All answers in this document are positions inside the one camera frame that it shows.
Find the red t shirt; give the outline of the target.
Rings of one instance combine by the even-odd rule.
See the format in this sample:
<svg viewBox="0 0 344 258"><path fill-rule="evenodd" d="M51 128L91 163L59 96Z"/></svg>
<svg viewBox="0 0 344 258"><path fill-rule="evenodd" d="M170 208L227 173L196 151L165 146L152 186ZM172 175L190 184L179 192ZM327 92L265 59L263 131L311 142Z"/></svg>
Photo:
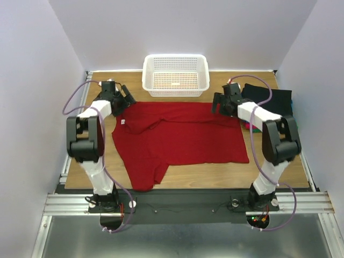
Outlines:
<svg viewBox="0 0 344 258"><path fill-rule="evenodd" d="M160 184L169 166L249 163L240 122L211 103L138 102L116 117L112 132L132 188Z"/></svg>

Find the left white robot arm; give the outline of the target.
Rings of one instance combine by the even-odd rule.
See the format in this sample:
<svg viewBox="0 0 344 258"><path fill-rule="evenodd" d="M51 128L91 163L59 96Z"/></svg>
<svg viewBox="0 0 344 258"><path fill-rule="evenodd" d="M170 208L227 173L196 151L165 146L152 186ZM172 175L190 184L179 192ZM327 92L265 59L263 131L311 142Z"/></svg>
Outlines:
<svg viewBox="0 0 344 258"><path fill-rule="evenodd" d="M127 86L113 80L100 81L100 93L89 106L78 106L70 111L63 107L66 120L66 146L73 158L87 174L93 195L86 197L92 212L124 211L118 195L117 183L105 166L106 133L104 120L117 117L136 100Z"/></svg>

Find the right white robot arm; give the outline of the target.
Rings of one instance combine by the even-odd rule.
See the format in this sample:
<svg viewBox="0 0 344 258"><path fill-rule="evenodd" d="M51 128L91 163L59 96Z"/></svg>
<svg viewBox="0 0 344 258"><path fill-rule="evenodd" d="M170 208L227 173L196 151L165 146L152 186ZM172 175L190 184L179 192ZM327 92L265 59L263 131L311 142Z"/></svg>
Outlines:
<svg viewBox="0 0 344 258"><path fill-rule="evenodd" d="M214 93L212 112L248 121L250 127L255 126L262 132L264 162L259 165L255 149L252 149L259 175L251 184L247 197L248 207L259 210L271 204L281 175L302 150L296 121L293 116L272 113L243 98L237 83L226 84L223 90L223 93Z"/></svg>

